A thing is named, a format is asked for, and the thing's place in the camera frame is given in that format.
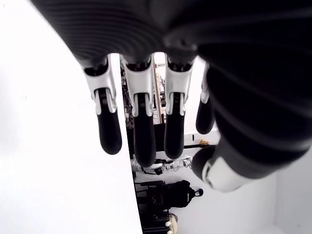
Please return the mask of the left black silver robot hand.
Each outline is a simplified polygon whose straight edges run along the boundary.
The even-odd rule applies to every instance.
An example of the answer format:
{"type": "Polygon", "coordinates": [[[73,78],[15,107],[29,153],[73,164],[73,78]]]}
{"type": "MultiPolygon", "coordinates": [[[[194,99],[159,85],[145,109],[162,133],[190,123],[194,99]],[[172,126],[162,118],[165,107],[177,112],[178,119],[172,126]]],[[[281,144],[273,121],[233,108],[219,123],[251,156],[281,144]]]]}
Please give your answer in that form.
{"type": "Polygon", "coordinates": [[[231,192],[289,166],[312,145],[309,0],[35,0],[68,46],[96,104],[103,150],[122,146],[111,55],[121,55],[142,167],[156,157],[153,60],[165,54],[164,151],[184,148],[185,103],[196,57],[206,62],[196,129],[220,131],[194,173],[231,192]]]}

